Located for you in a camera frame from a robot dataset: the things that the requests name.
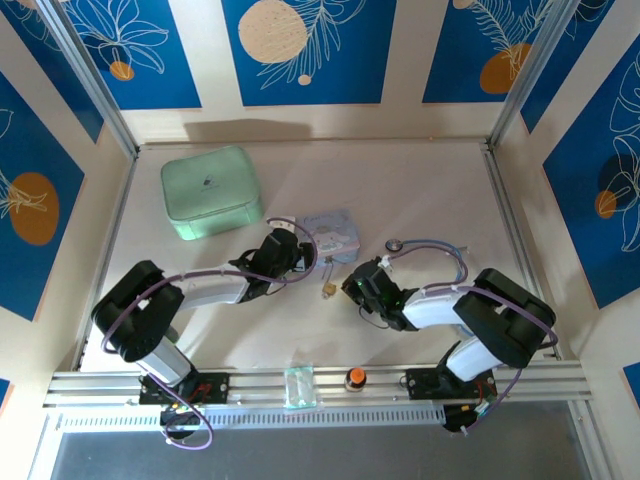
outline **blue cable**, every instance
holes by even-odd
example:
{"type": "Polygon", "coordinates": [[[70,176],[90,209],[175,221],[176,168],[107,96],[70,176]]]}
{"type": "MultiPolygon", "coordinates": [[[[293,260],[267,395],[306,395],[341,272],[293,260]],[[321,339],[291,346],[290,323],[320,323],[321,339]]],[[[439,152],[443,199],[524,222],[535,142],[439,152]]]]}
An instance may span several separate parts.
{"type": "MultiPolygon", "coordinates": [[[[443,247],[447,247],[448,249],[450,249],[452,252],[454,252],[456,254],[456,257],[458,257],[460,260],[462,260],[462,252],[460,252],[460,249],[458,249],[458,247],[456,247],[455,245],[452,245],[448,242],[443,242],[442,240],[433,240],[431,238],[418,238],[415,240],[404,240],[402,242],[403,245],[412,245],[412,244],[416,244],[416,243],[434,243],[436,245],[441,245],[443,247]]],[[[460,280],[460,278],[462,278],[462,269],[460,268],[460,266],[458,266],[458,274],[456,275],[456,282],[458,280],[460,280]]],[[[462,332],[469,336],[469,337],[475,337],[475,335],[473,334],[473,332],[469,331],[468,329],[466,329],[463,325],[459,325],[460,330],[462,330],[462,332]]]]}

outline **green storage box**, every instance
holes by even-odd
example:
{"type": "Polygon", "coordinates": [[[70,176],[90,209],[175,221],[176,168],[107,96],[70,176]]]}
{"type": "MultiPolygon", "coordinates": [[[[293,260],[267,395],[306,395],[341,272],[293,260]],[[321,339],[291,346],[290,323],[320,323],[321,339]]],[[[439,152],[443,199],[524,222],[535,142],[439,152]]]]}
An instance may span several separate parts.
{"type": "Polygon", "coordinates": [[[184,240],[259,221],[260,185],[240,147],[173,160],[160,174],[169,220],[184,240]]]}

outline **white floor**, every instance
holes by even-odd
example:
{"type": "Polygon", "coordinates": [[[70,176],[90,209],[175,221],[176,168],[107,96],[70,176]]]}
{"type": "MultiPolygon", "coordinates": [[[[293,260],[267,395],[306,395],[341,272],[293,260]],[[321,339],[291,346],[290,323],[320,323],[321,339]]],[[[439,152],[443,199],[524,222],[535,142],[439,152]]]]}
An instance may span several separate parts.
{"type": "MultiPolygon", "coordinates": [[[[523,283],[477,144],[341,141],[244,147],[256,166],[267,216],[349,208],[360,232],[359,261],[384,254],[389,238],[429,237],[467,246],[471,279],[494,267],[523,283]]],[[[185,242],[167,220],[160,168],[213,148],[142,151],[103,293],[142,259],[173,274],[216,266],[260,245],[269,231],[264,223],[185,242]]],[[[340,285],[356,265],[336,266],[333,282],[340,285]]],[[[410,288],[454,275],[451,258],[424,251],[399,259],[393,278],[410,288]]],[[[452,327],[378,330],[358,316],[341,291],[323,300],[322,283],[315,272],[271,297],[182,312],[173,324],[182,333],[178,346],[198,368],[350,366],[436,362],[459,338],[452,327]]],[[[100,352],[100,339],[94,329],[83,371],[135,369],[100,352]]]]}

